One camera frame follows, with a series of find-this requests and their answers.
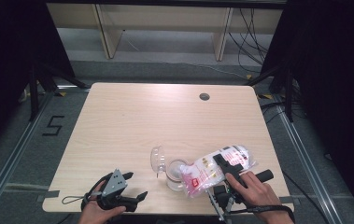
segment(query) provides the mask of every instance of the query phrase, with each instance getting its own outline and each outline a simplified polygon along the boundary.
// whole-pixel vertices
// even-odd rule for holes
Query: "red label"
[[[194,186],[194,187],[197,187],[199,185],[199,181],[197,181],[197,178],[194,178],[192,181],[191,181],[191,184]]]

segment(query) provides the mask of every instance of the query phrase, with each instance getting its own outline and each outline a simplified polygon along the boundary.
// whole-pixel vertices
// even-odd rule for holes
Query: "wooden table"
[[[202,93],[209,100],[202,100]],[[47,198],[43,208],[79,212],[81,201],[61,200],[82,196],[99,178],[119,168],[122,173],[134,172],[123,196],[149,192],[136,214],[216,215],[205,193],[190,199],[182,191],[170,190],[165,174],[157,178],[150,152],[162,146],[168,161],[193,162],[230,145],[249,149],[258,163],[252,171],[270,169],[275,178],[268,183],[276,194],[290,196],[251,87],[96,83],[50,186],[50,191],[60,191],[59,197]]]

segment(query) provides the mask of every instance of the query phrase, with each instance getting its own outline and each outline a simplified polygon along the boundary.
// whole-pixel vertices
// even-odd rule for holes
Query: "human hand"
[[[101,182],[94,191],[100,190],[101,186],[105,181]],[[110,210],[103,210],[97,203],[97,201],[89,201],[80,215],[80,219],[78,221],[79,224],[104,224],[112,217],[120,215],[126,210],[126,207],[120,206],[115,207]]]
[[[240,178],[246,183],[247,188],[244,188],[234,176],[226,174],[226,179],[231,187],[240,193],[247,203],[252,205],[281,205],[281,201],[272,187],[267,183],[262,183],[251,171],[240,175]],[[255,213],[255,216],[267,224],[293,223],[286,211]]]

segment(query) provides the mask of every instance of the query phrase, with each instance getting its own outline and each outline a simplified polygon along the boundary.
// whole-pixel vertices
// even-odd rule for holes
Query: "table hole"
[[[200,99],[207,101],[207,100],[209,100],[209,95],[207,93],[201,93]]]

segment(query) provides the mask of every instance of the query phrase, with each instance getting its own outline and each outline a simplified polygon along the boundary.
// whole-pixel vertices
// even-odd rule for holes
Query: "clear plastic bag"
[[[206,189],[213,187],[225,180],[225,175],[214,160],[220,154],[231,165],[241,164],[246,171],[256,164],[252,155],[243,146],[230,146],[210,153],[191,165],[181,165],[181,177],[184,190],[191,198],[197,197]]]

